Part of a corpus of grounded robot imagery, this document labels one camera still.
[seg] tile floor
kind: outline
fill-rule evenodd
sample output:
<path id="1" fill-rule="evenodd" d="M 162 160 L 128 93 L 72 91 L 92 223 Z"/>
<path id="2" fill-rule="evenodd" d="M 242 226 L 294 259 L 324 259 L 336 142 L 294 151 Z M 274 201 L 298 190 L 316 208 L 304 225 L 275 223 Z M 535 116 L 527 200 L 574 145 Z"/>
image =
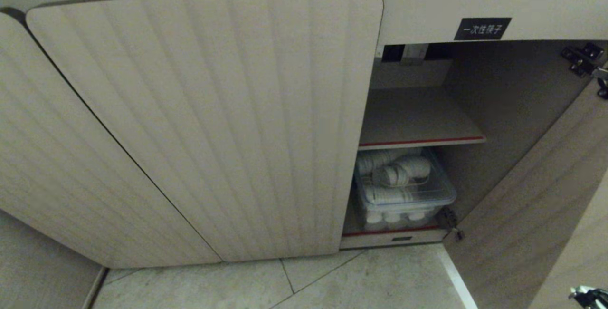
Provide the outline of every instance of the tile floor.
<path id="1" fill-rule="evenodd" d="M 110 270 L 93 309 L 476 309 L 441 244 Z"/>

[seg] cabinet door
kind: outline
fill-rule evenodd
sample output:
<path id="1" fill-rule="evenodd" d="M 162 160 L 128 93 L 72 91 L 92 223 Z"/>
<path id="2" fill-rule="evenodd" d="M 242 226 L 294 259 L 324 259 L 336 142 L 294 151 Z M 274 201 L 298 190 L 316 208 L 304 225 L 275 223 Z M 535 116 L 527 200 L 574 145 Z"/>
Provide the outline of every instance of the cabinet door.
<path id="1" fill-rule="evenodd" d="M 227 261 L 337 252 L 382 0 L 35 8 L 59 69 Z"/>
<path id="2" fill-rule="evenodd" d="M 480 308 L 574 308 L 608 284 L 608 101 L 592 82 L 444 240 Z"/>
<path id="3" fill-rule="evenodd" d="M 219 257 L 0 13 L 0 208 L 111 268 Z"/>

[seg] cabinet label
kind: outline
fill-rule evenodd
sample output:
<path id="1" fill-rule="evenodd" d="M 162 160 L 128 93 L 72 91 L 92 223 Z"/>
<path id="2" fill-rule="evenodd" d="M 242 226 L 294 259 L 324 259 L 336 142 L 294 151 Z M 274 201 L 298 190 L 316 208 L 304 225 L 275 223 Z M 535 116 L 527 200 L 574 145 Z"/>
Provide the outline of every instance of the cabinet label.
<path id="1" fill-rule="evenodd" d="M 454 40 L 499 40 L 511 18 L 463 18 Z"/>

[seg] white wood-grain door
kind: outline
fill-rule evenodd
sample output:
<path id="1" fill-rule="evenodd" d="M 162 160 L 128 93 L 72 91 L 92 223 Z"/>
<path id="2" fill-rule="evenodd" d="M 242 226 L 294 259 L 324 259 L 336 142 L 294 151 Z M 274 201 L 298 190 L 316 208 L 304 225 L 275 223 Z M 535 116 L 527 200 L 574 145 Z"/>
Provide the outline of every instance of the white wood-grain door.
<path id="1" fill-rule="evenodd" d="M 608 287 L 608 101 L 592 82 L 444 244 L 480 308 L 567 309 Z"/>
<path id="2" fill-rule="evenodd" d="M 107 0 L 28 25 L 227 261 L 337 252 L 382 0 Z"/>
<path id="3" fill-rule="evenodd" d="M 0 13 L 0 208 L 110 268 L 220 261 Z"/>

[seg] clear plastic container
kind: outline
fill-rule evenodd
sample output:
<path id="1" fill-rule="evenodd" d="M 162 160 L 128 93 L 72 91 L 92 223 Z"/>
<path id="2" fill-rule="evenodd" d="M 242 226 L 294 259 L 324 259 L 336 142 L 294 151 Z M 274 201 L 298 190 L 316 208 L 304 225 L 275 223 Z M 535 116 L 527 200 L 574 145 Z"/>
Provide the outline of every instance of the clear plastic container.
<path id="1" fill-rule="evenodd" d="M 456 200 L 456 190 L 450 183 L 437 157 L 431 149 L 424 148 L 421 155 L 431 163 L 428 179 L 415 179 L 415 186 L 408 188 L 407 199 L 399 203 L 374 203 L 365 188 L 371 186 L 369 177 L 362 177 L 355 168 L 355 182 L 358 190 L 360 213 L 365 218 L 366 231 L 397 231 L 399 229 L 418 228 L 428 224 L 444 205 Z"/>

